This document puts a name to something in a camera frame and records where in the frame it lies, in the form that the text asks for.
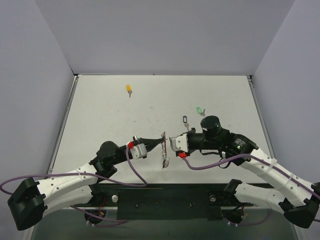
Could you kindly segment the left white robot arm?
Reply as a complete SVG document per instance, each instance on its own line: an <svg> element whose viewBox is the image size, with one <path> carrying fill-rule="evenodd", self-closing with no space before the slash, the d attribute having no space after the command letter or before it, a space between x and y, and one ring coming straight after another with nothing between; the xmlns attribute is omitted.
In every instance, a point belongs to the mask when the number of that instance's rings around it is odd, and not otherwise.
<svg viewBox="0 0 320 240"><path fill-rule="evenodd" d="M33 176L23 177L7 201L16 228L26 230L45 215L72 205L99 205L103 193L92 188L93 185L109 180L117 172L117 164L146 158L148 152L164 141L165 137L135 138L123 146L106 141L93 160L75 170L52 174L40 180L35 180Z"/></svg>

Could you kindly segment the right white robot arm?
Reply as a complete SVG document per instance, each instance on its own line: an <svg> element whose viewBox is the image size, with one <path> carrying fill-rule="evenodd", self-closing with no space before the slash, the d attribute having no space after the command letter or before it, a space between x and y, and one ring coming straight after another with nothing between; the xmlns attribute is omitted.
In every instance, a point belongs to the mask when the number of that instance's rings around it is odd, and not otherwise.
<svg viewBox="0 0 320 240"><path fill-rule="evenodd" d="M188 167L195 171L235 164L271 185L271 189L232 179L223 192L224 201L265 207L283 214L292 224L308 229L320 209L320 184L304 180L281 166L248 137L221 126L217 116L206 116L195 128L171 140L171 148L184 161L194 151L220 156L220 161L206 166Z"/></svg>

